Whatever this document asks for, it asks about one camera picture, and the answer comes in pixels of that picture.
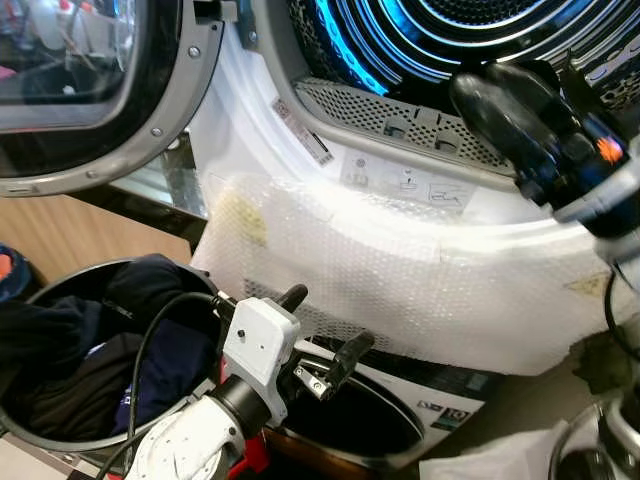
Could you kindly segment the white pictogram instruction sticker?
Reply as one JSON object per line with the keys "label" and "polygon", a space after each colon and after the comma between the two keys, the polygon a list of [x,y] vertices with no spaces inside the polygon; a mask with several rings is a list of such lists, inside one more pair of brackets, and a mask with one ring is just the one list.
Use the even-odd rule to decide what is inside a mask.
{"label": "white pictogram instruction sticker", "polygon": [[399,165],[355,150],[343,157],[340,183],[358,191],[452,212],[465,210],[477,191],[476,184],[465,180]]}

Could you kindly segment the black washer door hinge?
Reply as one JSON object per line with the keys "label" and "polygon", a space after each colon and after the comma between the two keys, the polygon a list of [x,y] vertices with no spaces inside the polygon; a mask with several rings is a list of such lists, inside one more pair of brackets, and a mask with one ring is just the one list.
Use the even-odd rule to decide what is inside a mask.
{"label": "black washer door hinge", "polygon": [[196,17],[201,20],[220,20],[227,35],[233,35],[242,49],[259,51],[259,28],[253,0],[192,0]]}

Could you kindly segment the blue and orange item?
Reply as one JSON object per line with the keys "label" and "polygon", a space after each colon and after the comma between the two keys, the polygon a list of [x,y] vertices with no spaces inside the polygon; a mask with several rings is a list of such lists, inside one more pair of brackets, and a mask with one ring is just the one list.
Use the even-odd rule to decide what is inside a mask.
{"label": "blue and orange item", "polygon": [[44,282],[26,257],[0,243],[0,303],[26,302],[44,288]]}

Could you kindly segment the grey round washer door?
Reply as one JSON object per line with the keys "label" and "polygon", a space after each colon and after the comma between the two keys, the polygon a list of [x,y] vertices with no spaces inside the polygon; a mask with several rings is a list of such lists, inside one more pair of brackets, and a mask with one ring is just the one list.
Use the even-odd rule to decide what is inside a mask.
{"label": "grey round washer door", "polygon": [[104,186],[177,140],[227,35],[193,4],[0,0],[0,197]]}

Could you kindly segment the white cloth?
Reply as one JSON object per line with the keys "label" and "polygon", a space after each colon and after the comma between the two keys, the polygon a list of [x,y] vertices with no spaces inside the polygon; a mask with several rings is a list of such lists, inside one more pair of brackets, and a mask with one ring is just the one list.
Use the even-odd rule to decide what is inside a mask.
{"label": "white cloth", "polygon": [[421,461],[419,480],[548,480],[550,454],[568,426],[558,421],[552,428],[502,436],[460,456]]}

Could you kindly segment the red plastic piece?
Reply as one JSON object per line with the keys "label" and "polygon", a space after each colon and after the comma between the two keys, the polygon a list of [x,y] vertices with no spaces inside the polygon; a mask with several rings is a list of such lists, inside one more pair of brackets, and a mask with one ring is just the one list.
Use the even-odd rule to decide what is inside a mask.
{"label": "red plastic piece", "polygon": [[244,443],[244,453],[229,468],[227,480],[262,480],[262,475],[271,465],[271,458],[264,435],[252,436]]}

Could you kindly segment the black round bucket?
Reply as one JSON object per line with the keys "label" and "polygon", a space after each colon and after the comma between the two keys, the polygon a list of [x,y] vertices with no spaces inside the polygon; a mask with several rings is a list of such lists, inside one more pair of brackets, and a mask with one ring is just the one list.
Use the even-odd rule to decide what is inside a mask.
{"label": "black round bucket", "polygon": [[302,389],[278,428],[262,431],[271,468],[288,480],[383,480],[430,442],[401,399],[361,372],[319,399]]}

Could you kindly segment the olive green cloth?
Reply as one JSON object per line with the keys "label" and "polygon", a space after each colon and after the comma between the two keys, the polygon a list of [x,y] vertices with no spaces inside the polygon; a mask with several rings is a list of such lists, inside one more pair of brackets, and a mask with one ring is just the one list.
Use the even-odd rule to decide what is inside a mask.
{"label": "olive green cloth", "polygon": [[627,356],[608,333],[589,335],[571,349],[573,375],[584,381],[593,396],[634,387],[637,362]]}

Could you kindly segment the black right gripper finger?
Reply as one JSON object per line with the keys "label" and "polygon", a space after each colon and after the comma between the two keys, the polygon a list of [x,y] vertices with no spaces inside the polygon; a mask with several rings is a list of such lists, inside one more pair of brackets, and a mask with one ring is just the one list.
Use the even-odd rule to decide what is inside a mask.
{"label": "black right gripper finger", "polygon": [[[558,84],[556,70],[547,70],[545,78]],[[462,116],[463,124],[472,134],[490,147],[495,154],[504,157],[515,169],[515,142],[493,143],[488,140],[490,128],[500,120],[499,101],[504,97],[497,86],[488,79],[488,68],[461,70],[449,79],[449,99]]]}
{"label": "black right gripper finger", "polygon": [[504,97],[500,120],[490,128],[488,140],[513,143],[517,138],[543,143],[586,143],[591,140],[580,115],[564,99],[558,84],[545,78],[544,68],[513,63],[493,63],[488,79]]}

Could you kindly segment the clear bubble wrap sheet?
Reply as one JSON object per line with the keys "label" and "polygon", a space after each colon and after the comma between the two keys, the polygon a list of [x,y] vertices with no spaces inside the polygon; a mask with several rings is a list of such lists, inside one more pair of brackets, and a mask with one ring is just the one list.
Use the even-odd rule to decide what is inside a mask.
{"label": "clear bubble wrap sheet", "polygon": [[[262,211],[268,246],[212,220],[228,189]],[[385,352],[465,369],[538,375],[605,330],[608,266],[584,228],[485,225],[334,184],[225,179],[192,264],[239,298],[307,285],[308,335],[371,332]]]}

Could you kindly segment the white washing machine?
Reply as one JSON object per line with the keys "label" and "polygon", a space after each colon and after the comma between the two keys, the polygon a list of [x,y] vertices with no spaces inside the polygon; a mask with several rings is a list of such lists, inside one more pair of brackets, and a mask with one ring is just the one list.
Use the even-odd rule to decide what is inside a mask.
{"label": "white washing machine", "polygon": [[[266,177],[288,180],[288,182],[334,184],[334,186],[353,189],[340,183],[340,166],[342,166],[344,155],[348,151],[355,150],[383,157],[375,152],[362,150],[356,140],[333,131],[329,125],[317,122],[315,116],[308,113],[305,106],[300,104],[294,96],[293,83],[305,77],[319,77],[311,72],[307,61],[303,58],[300,45],[294,37],[288,10],[285,6],[271,4],[270,0],[253,0],[253,8],[259,15],[256,19],[257,28],[259,28],[259,51],[242,49],[237,38],[224,41],[204,101],[201,102],[200,108],[189,123],[189,138],[195,151],[198,180],[204,191],[209,216],[211,196],[218,192],[220,184],[225,179],[233,175],[242,173],[266,175]],[[580,78],[588,84],[584,74],[577,70],[571,68],[557,70],[548,61],[544,63],[556,70],[559,81]],[[440,110],[463,120],[449,99],[448,82],[449,79],[447,82],[440,83],[439,86],[429,87],[426,90],[413,88],[410,100],[398,101]],[[594,88],[590,84],[588,86],[602,101]],[[285,128],[282,120],[271,109],[275,97],[279,97],[288,109],[291,109],[294,116],[301,120],[305,127],[317,134],[325,146],[332,151],[333,160],[328,165],[317,165],[297,138]],[[609,113],[621,116],[623,127],[626,129],[623,137],[626,140],[637,141],[635,120],[622,118],[622,111],[609,110],[605,108],[603,102],[602,105]],[[383,159],[398,163],[388,157]],[[424,166],[413,166],[413,168],[430,172]],[[474,219],[477,223],[507,224],[538,219],[557,221],[545,207],[532,204],[518,192],[515,178],[511,180],[508,188],[498,188],[480,182],[471,182],[470,179],[463,178],[461,175],[430,173],[476,184],[477,191],[470,205],[457,214]],[[581,227],[577,223],[563,225]],[[581,228],[593,237],[596,252],[596,238],[588,229]],[[605,262],[598,252],[596,256]],[[608,262],[605,262],[605,265],[608,266],[608,276],[605,279],[603,294],[612,292],[614,288],[622,285],[635,287],[637,284],[640,266],[634,279],[626,280],[617,274]],[[320,346],[321,343],[334,346],[340,340],[356,337],[358,333],[347,339],[332,338],[328,335],[308,335],[301,323],[301,334],[308,346]]]}

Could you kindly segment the black round laundry basket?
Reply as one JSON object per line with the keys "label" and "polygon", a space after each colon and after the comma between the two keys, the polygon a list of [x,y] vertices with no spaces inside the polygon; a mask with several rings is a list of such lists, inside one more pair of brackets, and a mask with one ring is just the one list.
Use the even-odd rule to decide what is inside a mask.
{"label": "black round laundry basket", "polygon": [[[133,259],[114,260],[104,264],[92,266],[77,271],[59,282],[46,285],[35,296],[29,298],[29,305],[47,306],[56,300],[65,297],[77,297],[82,300],[102,301],[108,297],[111,279],[132,264]],[[202,366],[200,375],[189,381],[188,387],[180,390],[180,394],[172,401],[163,402],[163,410],[140,411],[138,424],[134,434],[142,436],[161,417],[175,413],[195,403],[195,399],[221,383],[221,355],[218,347],[225,339],[224,321],[215,314],[212,308],[197,312],[193,307],[180,308],[183,314],[188,314],[180,324],[192,332],[200,333],[207,337],[211,344],[211,353],[206,355],[206,364]],[[54,403],[46,403],[45,406],[29,402],[35,398],[35,393],[40,389],[55,387],[54,381],[46,378],[36,378],[33,367],[4,366],[0,367],[0,430],[13,434],[23,442],[33,447],[45,449],[45,451],[77,454],[96,454],[106,457],[114,452],[120,445],[128,440],[125,431],[127,421],[127,388],[116,388],[115,381],[109,381],[105,388],[97,389],[96,393],[110,393],[111,403],[106,406],[73,408],[74,415],[84,417],[91,416],[92,420],[99,422],[97,428],[86,435],[64,435],[55,433],[51,428],[36,428],[35,417],[40,413],[51,413],[55,410]]]}

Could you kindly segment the blue lit steel drum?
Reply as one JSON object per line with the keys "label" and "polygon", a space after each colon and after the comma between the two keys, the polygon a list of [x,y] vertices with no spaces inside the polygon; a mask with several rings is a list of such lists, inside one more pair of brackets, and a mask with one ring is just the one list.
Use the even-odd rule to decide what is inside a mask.
{"label": "blue lit steel drum", "polygon": [[639,96],[640,0],[270,0],[316,77],[397,100],[462,67],[548,61],[584,74],[605,108]]}

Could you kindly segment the narrow barcode label sticker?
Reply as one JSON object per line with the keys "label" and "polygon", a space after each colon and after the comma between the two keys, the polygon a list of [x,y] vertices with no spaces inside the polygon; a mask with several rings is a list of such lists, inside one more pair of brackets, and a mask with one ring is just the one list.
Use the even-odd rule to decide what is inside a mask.
{"label": "narrow barcode label sticker", "polygon": [[301,120],[294,116],[291,109],[288,109],[288,106],[279,97],[275,97],[271,102],[271,109],[279,116],[285,128],[297,138],[298,142],[301,143],[317,165],[325,166],[333,160],[332,151],[325,146],[325,143],[320,140],[317,134],[312,132],[310,128],[305,127]]}

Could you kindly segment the dark navy clothes pile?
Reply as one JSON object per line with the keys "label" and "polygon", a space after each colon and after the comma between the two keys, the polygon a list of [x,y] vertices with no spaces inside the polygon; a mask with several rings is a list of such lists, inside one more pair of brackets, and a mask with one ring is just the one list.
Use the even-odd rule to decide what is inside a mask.
{"label": "dark navy clothes pile", "polygon": [[99,422],[73,408],[106,406],[115,381],[127,388],[125,430],[136,428],[140,411],[163,410],[200,375],[211,353],[205,335],[184,328],[180,308],[212,308],[215,287],[205,271],[160,253],[134,257],[119,271],[102,301],[65,297],[47,306],[0,303],[0,367],[33,367],[36,378],[54,381],[32,403],[54,403],[35,417],[36,428],[86,435]]}

